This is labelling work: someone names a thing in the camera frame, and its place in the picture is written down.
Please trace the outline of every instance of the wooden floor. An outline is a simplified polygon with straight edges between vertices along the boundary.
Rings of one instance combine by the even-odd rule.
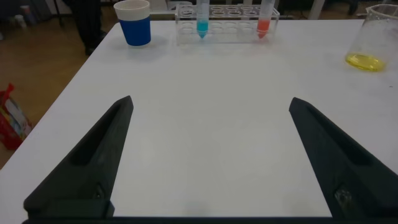
[[[357,13],[377,4],[360,4]],[[336,3],[323,11],[320,19],[357,19],[347,16],[348,5]],[[103,30],[109,31],[117,22],[112,7],[103,7]],[[287,11],[296,19],[304,19],[300,11]],[[37,124],[58,95],[68,85],[84,64],[83,44],[80,41],[72,18],[64,18],[62,29],[57,19],[22,30],[11,25],[2,25],[5,36],[0,40],[0,90],[13,83],[11,96],[18,102],[26,116]],[[8,151],[0,143],[0,168],[14,151]]]

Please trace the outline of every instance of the person's leg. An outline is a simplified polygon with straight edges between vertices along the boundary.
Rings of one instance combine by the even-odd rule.
[[[81,40],[89,55],[100,43],[100,0],[63,0],[72,10]]]

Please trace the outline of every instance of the paper cup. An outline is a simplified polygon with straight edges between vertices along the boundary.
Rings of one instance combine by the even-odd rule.
[[[150,9],[145,0],[126,0],[114,6],[126,41],[131,46],[150,42]]]

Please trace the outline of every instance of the blue liquid test tube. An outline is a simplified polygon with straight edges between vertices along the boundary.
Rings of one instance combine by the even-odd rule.
[[[197,32],[202,39],[209,29],[209,5],[210,0],[197,0]]]

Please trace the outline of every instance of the white cup rim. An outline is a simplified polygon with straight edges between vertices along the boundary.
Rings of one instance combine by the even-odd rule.
[[[117,10],[140,10],[149,6],[149,2],[145,0],[125,0],[117,2],[113,7]]]

